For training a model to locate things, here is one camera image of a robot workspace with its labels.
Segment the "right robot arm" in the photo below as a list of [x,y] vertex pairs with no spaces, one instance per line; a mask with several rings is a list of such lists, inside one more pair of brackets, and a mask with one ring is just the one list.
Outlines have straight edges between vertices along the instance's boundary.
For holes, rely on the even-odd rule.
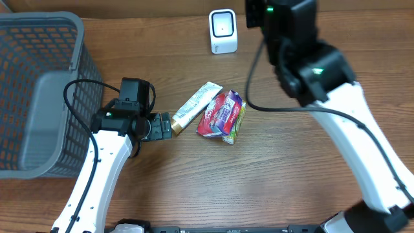
[[315,232],[398,232],[413,219],[413,174],[376,123],[344,55],[318,38],[315,0],[249,0],[246,25],[260,28],[281,88],[331,137],[362,200]]

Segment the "green yellow snack pack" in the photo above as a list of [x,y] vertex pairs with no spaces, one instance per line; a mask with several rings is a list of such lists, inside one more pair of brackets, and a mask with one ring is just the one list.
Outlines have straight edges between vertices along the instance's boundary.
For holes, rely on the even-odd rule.
[[223,142],[231,144],[231,145],[235,144],[239,131],[240,131],[241,124],[243,123],[243,119],[245,117],[245,112],[246,112],[246,102],[243,102],[241,106],[241,110],[237,116],[237,121],[235,122],[230,134],[222,137]]

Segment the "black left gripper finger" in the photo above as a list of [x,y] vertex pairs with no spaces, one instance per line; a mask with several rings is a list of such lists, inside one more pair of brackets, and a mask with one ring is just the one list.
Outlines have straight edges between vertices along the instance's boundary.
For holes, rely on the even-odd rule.
[[172,138],[171,121],[170,121],[170,115],[168,112],[161,114],[161,130],[162,130],[162,138],[164,140]]
[[149,121],[149,132],[142,140],[144,142],[161,140],[163,138],[161,114],[150,113],[147,119]]

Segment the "purple red pad pack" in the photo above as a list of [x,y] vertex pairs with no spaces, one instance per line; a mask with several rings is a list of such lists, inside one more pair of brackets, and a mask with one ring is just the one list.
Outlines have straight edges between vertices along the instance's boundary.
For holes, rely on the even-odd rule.
[[231,133],[243,104],[239,93],[230,90],[218,94],[207,106],[197,133],[207,137],[224,137]]

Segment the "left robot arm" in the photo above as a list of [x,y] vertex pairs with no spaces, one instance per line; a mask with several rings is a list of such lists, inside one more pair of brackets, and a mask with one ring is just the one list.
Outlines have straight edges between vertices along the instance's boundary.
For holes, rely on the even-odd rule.
[[143,142],[172,138],[168,113],[155,113],[152,83],[123,78],[111,100],[92,117],[79,121],[90,138],[85,162],[69,200],[52,232],[104,232],[109,203],[126,160]]

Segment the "white tube gold cap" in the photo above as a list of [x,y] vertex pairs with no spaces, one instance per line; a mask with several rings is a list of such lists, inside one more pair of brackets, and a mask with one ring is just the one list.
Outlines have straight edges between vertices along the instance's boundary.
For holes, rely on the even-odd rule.
[[207,82],[172,116],[171,128],[178,136],[183,129],[214,99],[222,86]]

